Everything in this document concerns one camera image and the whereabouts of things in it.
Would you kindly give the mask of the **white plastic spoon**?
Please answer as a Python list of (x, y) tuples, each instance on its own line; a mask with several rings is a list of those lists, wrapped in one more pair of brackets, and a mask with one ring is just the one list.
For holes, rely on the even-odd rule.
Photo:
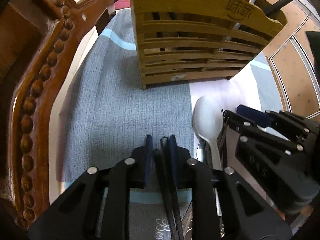
[(220, 134), (222, 126), (223, 117), (219, 104), (208, 95), (200, 97), (193, 111), (193, 128), (195, 134), (208, 143), (213, 169), (219, 171), (222, 170), (222, 165), (217, 137)]

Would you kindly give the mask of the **black chopstick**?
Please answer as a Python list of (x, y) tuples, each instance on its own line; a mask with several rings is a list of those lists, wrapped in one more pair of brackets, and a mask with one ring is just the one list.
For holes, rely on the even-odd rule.
[(153, 150), (152, 156), (153, 156), (153, 159), (155, 162), (157, 180), (159, 183), (159, 188), (160, 188), (163, 203), (164, 203), (167, 221), (168, 221), (168, 224), (170, 227), (171, 239), (178, 239), (178, 233), (177, 233), (177, 229), (176, 229), (176, 225), (175, 225), (175, 220), (174, 220), (174, 216), (172, 214), (170, 191), (169, 191), (168, 186), (166, 185), (167, 175), (165, 173), (165, 166), (164, 166), (164, 161), (163, 161), (161, 151), (158, 149)]
[(163, 137), (161, 139), (161, 154), (164, 161), (165, 166), (165, 173), (167, 175), (166, 178), (166, 185), (170, 191), (170, 198), (171, 198), (171, 206), (172, 206), (172, 214), (174, 216), (175, 225), (178, 233), (178, 239), (184, 239), (183, 236), (183, 229), (182, 229), (182, 221), (180, 215), (180, 207), (178, 203), (176, 185), (174, 181), (174, 174), (172, 168), (172, 161), (171, 161), (171, 153), (169, 147), (169, 138)]
[(293, 0), (279, 0), (276, 3), (274, 3), (273, 5), (271, 5), (268, 8), (265, 8), (263, 10), (264, 14), (266, 16), (270, 16), (271, 14), (279, 11), (281, 8), (283, 8), (284, 6), (286, 6), (287, 4), (291, 3)]

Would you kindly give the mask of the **kitchen base cabinets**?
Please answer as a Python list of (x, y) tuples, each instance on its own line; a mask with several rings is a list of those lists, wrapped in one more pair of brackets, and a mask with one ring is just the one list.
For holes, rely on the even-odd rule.
[(287, 24), (263, 53), (271, 67), (283, 109), (318, 121), (319, 85), (306, 32), (319, 31), (319, 15), (307, 0), (293, 0), (282, 12)]

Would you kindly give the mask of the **grey striped seat cushion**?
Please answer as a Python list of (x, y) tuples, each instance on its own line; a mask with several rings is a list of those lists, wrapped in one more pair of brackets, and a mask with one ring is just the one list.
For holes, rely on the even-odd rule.
[(280, 95), (266, 57), (259, 54), (230, 80), (177, 82), (143, 90), (131, 11), (109, 22), (71, 81), (59, 114), (56, 179), (71, 185), (89, 167), (110, 168), (143, 146), (154, 148), (162, 137), (196, 157), (192, 127), (197, 100), (207, 95), (221, 109), (239, 105), (278, 111)]

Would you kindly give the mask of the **bamboo utensil holder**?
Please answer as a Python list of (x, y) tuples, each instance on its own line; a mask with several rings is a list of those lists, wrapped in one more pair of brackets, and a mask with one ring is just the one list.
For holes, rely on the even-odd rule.
[(266, 0), (130, 0), (140, 79), (231, 78), (285, 27)]

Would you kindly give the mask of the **carved brown wooden chair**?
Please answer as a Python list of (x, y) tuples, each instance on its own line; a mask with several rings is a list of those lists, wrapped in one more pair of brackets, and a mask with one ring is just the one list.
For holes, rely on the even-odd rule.
[(49, 120), (76, 50), (113, 0), (1, 0), (1, 229), (49, 207)]

